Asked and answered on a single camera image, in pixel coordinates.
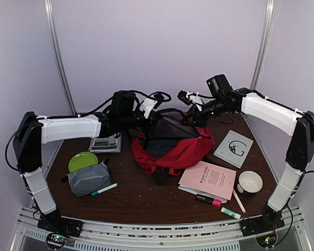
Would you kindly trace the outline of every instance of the zip tie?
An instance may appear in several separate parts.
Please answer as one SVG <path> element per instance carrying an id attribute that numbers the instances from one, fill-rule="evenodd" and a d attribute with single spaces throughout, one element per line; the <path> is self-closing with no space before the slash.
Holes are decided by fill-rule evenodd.
<path id="1" fill-rule="evenodd" d="M 291 189 L 285 187 L 284 185 L 282 185 L 280 182 L 278 183 L 278 185 L 282 186 L 283 188 L 285 188 L 289 192 L 297 192 L 298 191 L 298 190 L 291 190 Z"/>

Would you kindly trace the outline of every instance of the pink book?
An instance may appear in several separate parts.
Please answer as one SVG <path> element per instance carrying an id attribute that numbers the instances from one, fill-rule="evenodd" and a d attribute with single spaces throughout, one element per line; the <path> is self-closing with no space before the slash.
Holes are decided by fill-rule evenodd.
<path id="1" fill-rule="evenodd" d="M 185 169 L 179 185 L 230 200 L 236 171 L 200 161 Z"/>

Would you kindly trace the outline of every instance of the book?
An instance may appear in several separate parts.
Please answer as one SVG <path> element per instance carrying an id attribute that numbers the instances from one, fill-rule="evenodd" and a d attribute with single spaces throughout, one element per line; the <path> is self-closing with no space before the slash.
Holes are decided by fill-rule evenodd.
<path id="1" fill-rule="evenodd" d="M 231 199 L 235 178 L 234 170 L 200 161 L 185 169 L 178 189 L 226 203 Z"/>
<path id="2" fill-rule="evenodd" d="M 237 168 L 241 168 L 252 143 L 251 139 L 230 130 L 215 150 L 214 156 Z"/>

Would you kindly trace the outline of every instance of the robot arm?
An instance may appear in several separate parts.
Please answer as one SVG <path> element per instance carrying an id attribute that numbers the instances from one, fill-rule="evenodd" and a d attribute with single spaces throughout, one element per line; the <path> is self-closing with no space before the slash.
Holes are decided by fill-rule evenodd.
<path id="1" fill-rule="evenodd" d="M 80 221 L 61 217 L 42 172 L 41 145 L 74 138 L 106 138 L 127 129 L 148 126 L 159 119 L 153 109 L 171 100 L 169 95 L 156 92 L 139 103 L 134 93 L 116 92 L 104 112 L 93 111 L 86 116 L 46 117 L 36 116 L 34 112 L 24 115 L 13 148 L 20 175 L 41 213 L 39 228 L 63 236 L 69 229 L 71 236 L 79 237 L 82 225 Z"/>
<path id="2" fill-rule="evenodd" d="M 201 110 L 192 106 L 183 119 L 184 124 L 205 127 L 209 118 L 225 112 L 240 112 L 260 118 L 292 137 L 284 173 L 263 208 L 259 222 L 262 229 L 268 229 L 279 220 L 281 211 L 296 192 L 314 155 L 314 127 L 310 123 L 310 120 L 314 123 L 314 113 L 291 110 L 247 88 L 233 90 L 224 75 L 207 80 L 207 84 L 215 100 L 202 105 Z"/>

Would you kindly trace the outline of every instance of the gray pouch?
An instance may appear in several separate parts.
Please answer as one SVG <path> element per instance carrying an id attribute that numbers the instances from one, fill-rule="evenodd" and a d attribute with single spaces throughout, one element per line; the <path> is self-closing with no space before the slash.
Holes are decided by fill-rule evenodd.
<path id="1" fill-rule="evenodd" d="M 97 190 L 111 185 L 111 179 L 106 164 L 108 160 L 101 162 L 98 165 L 92 165 L 74 171 L 62 179 L 62 182 L 69 181 L 71 191 L 81 197 L 91 194 Z"/>

